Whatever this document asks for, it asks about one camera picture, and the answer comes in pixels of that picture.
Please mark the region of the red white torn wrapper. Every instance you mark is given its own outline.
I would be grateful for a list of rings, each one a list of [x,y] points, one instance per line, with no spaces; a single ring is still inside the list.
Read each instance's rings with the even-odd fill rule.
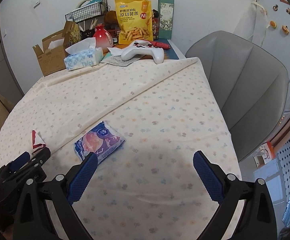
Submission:
[[[41,138],[41,136],[35,130],[32,130],[32,155],[35,155],[37,152],[45,147],[46,143]]]

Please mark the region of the orange white box on floor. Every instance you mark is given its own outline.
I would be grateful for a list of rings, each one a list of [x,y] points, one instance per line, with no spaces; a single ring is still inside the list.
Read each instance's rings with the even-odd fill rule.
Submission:
[[[259,146],[255,155],[253,156],[257,168],[266,165],[275,158],[276,154],[270,141]]]

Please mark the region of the blue purple tissue pack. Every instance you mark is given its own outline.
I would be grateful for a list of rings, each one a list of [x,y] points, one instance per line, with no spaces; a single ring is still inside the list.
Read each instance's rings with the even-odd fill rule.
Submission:
[[[124,142],[125,137],[108,122],[102,121],[74,143],[74,150],[81,161],[90,153],[95,153],[100,164]]]

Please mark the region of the open brown cardboard box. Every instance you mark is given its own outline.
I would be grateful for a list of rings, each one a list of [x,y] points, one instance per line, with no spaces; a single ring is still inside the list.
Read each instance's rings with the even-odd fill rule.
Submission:
[[[79,25],[66,21],[64,28],[42,39],[42,47],[38,44],[33,50],[43,76],[48,76],[65,69],[64,59],[68,53],[66,48],[81,41]]]

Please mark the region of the floral cream tablecloth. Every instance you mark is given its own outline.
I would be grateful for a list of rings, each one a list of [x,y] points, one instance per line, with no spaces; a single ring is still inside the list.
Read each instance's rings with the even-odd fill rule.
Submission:
[[[51,150],[48,179],[80,163],[74,143],[100,122],[125,138],[73,204],[94,239],[197,239],[217,209],[193,166],[202,151],[226,173],[240,168],[200,60],[101,64],[42,77],[0,131],[0,167]]]

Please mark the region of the blue white tissue box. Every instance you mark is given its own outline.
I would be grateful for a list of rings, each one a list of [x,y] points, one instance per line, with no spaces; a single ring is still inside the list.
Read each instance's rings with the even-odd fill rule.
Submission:
[[[77,42],[66,48],[65,51],[68,56],[65,57],[64,63],[68,71],[96,66],[104,58],[103,49],[96,47],[94,37]]]

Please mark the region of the grey upholstered chair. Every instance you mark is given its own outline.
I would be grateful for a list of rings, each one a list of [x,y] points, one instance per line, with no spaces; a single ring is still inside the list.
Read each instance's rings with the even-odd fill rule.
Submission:
[[[238,161],[251,155],[278,126],[288,90],[285,66],[261,47],[226,31],[193,44],[232,137]]]

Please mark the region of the red white vase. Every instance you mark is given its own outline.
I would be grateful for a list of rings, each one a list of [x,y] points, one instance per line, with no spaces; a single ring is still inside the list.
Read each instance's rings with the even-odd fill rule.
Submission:
[[[96,47],[102,48],[103,53],[108,53],[109,48],[112,48],[114,41],[110,33],[105,30],[104,24],[98,24],[95,27],[95,33],[93,37],[96,39]]]

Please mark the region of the white game controller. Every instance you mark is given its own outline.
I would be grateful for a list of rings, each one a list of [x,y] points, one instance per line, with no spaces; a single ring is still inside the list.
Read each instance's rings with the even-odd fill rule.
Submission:
[[[136,55],[151,56],[156,64],[163,63],[164,50],[154,46],[149,41],[135,40],[128,47],[124,48],[121,53],[121,59],[128,61]]]

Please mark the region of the red pen tool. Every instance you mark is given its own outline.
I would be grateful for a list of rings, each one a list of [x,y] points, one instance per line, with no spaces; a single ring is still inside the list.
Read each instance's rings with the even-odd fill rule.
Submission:
[[[167,43],[157,42],[157,41],[149,41],[149,43],[156,48],[162,48],[164,50],[170,49],[170,45]]]

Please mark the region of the yellow snack bag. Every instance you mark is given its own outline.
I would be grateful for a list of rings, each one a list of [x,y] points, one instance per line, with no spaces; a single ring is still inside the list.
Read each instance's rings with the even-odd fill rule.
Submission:
[[[115,0],[120,27],[118,43],[129,45],[135,40],[153,40],[152,0]]]

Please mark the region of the white refrigerator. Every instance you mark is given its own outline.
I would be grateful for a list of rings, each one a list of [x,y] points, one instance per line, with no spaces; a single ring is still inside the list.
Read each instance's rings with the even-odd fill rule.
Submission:
[[[257,0],[267,11],[270,26],[262,49],[277,58],[290,79],[290,5],[282,0]]]

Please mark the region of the white hanging bag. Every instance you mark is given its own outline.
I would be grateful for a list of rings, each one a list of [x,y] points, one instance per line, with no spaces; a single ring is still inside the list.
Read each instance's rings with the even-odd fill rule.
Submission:
[[[240,18],[234,29],[234,34],[262,47],[269,26],[266,9],[258,2],[253,1]]]

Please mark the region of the green tall box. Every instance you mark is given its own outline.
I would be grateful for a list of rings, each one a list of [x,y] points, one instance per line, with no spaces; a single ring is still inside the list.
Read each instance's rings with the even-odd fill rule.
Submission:
[[[170,40],[174,16],[174,0],[158,0],[159,38]]]

